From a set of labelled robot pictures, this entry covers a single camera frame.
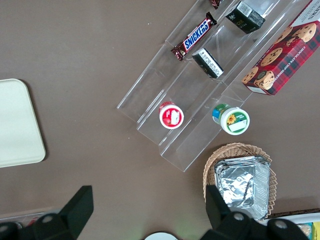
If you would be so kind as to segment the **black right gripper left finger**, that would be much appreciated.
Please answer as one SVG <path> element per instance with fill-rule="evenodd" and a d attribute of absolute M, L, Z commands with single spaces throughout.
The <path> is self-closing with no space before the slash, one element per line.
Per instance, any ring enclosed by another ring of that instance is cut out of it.
<path fill-rule="evenodd" d="M 59 213 L 48 213 L 33 224 L 18 228 L 14 222 L 0 224 L 2 240 L 76 240 L 94 211 L 93 188 L 83 185 Z"/>

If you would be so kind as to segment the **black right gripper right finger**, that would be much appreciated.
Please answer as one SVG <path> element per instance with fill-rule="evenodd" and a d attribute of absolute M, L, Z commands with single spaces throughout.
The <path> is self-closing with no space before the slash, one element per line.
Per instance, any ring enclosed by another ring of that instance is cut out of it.
<path fill-rule="evenodd" d="M 231 211 L 214 185 L 206 186 L 206 213 L 212 229 L 206 240 L 306 240 L 293 222 L 275 218 L 262 225 L 245 213 Z"/>

